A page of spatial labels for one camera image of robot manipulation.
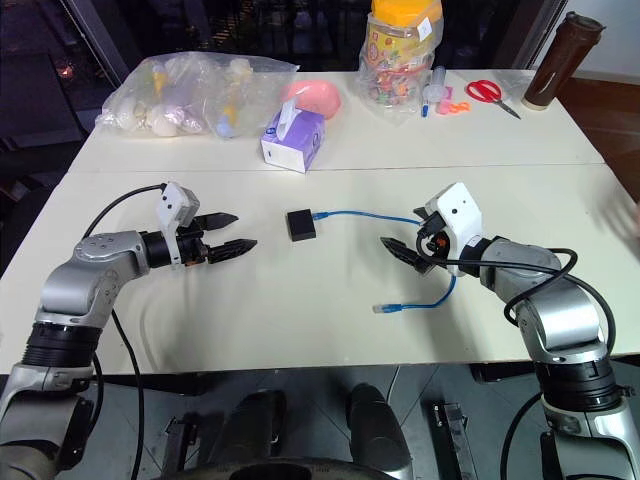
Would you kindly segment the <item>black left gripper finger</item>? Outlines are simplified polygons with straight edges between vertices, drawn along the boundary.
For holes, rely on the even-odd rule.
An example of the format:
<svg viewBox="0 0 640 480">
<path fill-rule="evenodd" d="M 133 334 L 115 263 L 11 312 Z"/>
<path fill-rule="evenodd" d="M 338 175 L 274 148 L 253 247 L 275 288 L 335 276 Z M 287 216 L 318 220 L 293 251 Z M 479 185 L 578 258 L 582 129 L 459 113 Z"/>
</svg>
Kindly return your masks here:
<svg viewBox="0 0 640 480">
<path fill-rule="evenodd" d="M 203 231 L 222 229 L 236 222 L 237 220 L 238 217 L 236 215 L 225 212 L 216 212 L 196 217 L 196 223 L 198 227 Z"/>
<path fill-rule="evenodd" d="M 257 245 L 253 239 L 236 239 L 218 246 L 207 247 L 207 262 L 216 264 L 242 256 Z"/>
</svg>

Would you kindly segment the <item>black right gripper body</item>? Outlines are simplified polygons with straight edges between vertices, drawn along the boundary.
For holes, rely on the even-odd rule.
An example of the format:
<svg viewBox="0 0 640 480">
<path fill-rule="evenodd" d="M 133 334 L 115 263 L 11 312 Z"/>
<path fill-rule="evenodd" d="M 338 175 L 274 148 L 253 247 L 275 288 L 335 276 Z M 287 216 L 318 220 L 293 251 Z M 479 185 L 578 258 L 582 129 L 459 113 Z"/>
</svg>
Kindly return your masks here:
<svg viewBox="0 0 640 480">
<path fill-rule="evenodd" d="M 444 265 L 450 252 L 450 239 L 444 229 L 446 223 L 438 212 L 428 214 L 416 237 L 418 255 L 433 265 Z"/>
</svg>

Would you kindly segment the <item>blurred person hand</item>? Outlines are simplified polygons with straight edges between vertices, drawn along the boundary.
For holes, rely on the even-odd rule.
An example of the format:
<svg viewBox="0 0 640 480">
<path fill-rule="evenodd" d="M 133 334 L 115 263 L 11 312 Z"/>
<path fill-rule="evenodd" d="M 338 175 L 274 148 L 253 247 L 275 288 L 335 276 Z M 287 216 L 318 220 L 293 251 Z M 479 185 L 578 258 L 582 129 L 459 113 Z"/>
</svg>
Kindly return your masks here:
<svg viewBox="0 0 640 480">
<path fill-rule="evenodd" d="M 618 238 L 639 241 L 639 206 L 624 189 L 607 192 L 598 202 L 597 213 Z"/>
</svg>

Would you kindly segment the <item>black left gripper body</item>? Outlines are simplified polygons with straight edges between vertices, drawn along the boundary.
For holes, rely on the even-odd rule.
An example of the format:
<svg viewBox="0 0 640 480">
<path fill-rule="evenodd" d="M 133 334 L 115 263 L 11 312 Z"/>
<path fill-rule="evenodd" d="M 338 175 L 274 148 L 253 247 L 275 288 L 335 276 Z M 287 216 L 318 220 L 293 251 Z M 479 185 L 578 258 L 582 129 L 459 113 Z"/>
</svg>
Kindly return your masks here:
<svg viewBox="0 0 640 480">
<path fill-rule="evenodd" d="M 189 226 L 177 229 L 176 241 L 183 265 L 191 266 L 208 260 L 209 246 L 202 241 L 204 233 L 205 230 L 197 219 Z"/>
</svg>

